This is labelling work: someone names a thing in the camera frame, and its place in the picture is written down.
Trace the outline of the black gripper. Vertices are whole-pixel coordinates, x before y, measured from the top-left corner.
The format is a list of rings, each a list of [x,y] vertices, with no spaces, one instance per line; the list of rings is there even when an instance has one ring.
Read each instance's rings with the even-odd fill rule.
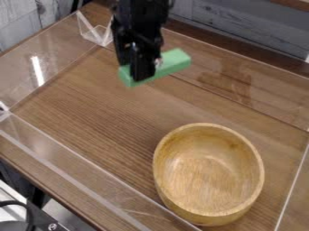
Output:
[[[155,74],[155,60],[161,58],[168,0],[116,0],[111,11],[117,63],[129,64],[131,78],[140,82]]]

